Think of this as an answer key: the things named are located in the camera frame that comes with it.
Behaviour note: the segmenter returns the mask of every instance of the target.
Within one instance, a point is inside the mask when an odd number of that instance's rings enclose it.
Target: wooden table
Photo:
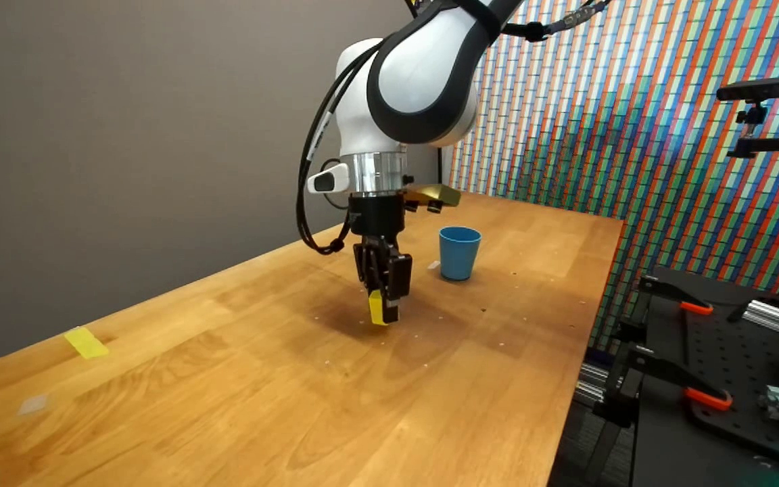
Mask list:
[[[445,225],[484,234],[466,283],[427,268]],[[465,195],[408,214],[392,326],[369,323],[351,235],[340,255],[297,241],[90,323],[106,357],[56,336],[0,358],[0,487],[544,485],[619,232]]]

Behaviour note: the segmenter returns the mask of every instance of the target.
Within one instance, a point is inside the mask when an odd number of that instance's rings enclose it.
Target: blue cup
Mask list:
[[[473,228],[448,226],[441,229],[441,275],[451,281],[471,277],[483,235]]]

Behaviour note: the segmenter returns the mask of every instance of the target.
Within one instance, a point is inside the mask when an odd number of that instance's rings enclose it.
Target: yellow tape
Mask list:
[[[379,290],[371,291],[369,295],[369,309],[371,310],[371,323],[387,326],[383,322],[383,298]]]
[[[65,332],[63,336],[83,358],[103,357],[110,354],[110,350],[95,338],[89,329],[84,329],[84,327],[75,327],[75,329]]]

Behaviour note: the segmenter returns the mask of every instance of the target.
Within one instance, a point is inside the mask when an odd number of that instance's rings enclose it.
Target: gray wall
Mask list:
[[[338,53],[407,21],[402,0],[0,0],[0,355],[296,240]],[[436,179],[433,149],[410,159]],[[315,231],[342,218],[308,203]]]

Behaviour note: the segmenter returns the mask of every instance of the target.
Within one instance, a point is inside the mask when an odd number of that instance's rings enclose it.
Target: colorful patterned wall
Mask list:
[[[524,3],[553,21],[579,0]],[[546,43],[501,37],[450,184],[625,220],[591,345],[609,346],[656,265],[779,289],[779,154],[734,160],[742,103],[714,93],[779,76],[779,0],[614,0]],[[764,135],[779,136],[779,101]]]

